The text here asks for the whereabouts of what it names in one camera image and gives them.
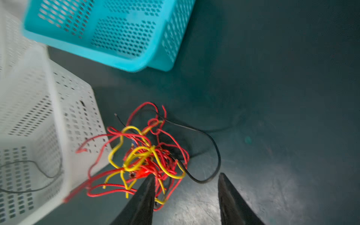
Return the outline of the white plastic basket near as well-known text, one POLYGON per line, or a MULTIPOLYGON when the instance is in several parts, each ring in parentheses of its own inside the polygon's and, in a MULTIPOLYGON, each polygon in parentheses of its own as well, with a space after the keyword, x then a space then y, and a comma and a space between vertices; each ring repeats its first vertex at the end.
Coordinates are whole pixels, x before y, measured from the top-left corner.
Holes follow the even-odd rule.
POLYGON ((92 87, 1 7, 1 224, 32 225, 87 178, 105 138, 92 87))

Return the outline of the red alligator clip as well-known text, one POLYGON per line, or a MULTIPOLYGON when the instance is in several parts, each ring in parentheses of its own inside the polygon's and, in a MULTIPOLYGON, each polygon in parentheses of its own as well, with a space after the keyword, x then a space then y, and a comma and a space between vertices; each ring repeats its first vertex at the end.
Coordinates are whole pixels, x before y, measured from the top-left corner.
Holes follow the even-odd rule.
POLYGON ((146 178, 149 175, 158 175, 158 171, 156 169, 156 167, 151 166, 151 165, 145 165, 145 166, 140 166, 140 168, 137 171, 133 171, 130 173, 130 178, 131 179, 142 179, 142 178, 146 178))

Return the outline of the teal plastic basket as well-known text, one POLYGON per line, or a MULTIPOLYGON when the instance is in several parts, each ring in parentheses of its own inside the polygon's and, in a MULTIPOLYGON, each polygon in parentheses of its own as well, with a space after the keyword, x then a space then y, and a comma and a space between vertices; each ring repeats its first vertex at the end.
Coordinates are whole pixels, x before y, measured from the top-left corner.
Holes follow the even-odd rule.
POLYGON ((29 1, 25 37, 127 72, 170 71, 194 1, 29 1))

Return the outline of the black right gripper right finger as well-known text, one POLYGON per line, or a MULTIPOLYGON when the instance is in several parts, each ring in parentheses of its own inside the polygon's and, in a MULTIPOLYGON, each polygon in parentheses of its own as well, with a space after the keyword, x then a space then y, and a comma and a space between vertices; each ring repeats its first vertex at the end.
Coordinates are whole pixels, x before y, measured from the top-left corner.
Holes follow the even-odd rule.
POLYGON ((218 178, 218 200, 222 225, 264 225, 224 173, 218 178))

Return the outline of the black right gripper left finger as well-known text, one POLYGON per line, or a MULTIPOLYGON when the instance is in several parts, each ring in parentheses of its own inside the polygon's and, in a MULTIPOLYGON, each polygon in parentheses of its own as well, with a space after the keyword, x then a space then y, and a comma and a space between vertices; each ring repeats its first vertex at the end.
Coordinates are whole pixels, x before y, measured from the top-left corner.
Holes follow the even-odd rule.
POLYGON ((155 202, 155 176, 148 176, 111 225, 151 225, 155 202))

